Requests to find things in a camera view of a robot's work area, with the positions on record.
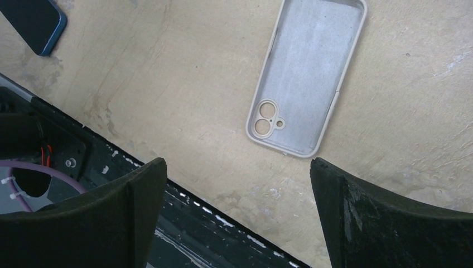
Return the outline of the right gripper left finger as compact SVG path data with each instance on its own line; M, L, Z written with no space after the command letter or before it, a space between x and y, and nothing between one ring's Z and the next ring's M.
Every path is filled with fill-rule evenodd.
M36 212L1 215L2 267L146 267L167 165L129 174Z

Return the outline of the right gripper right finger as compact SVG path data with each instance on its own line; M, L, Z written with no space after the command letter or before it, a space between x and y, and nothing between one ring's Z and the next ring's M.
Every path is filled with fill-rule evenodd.
M472 214L409 199L320 157L310 178L332 267L472 266Z

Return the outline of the white phone case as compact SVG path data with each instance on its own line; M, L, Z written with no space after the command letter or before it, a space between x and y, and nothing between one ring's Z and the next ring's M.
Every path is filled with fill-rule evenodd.
M283 1L245 131L301 158L319 150L362 32L365 1Z

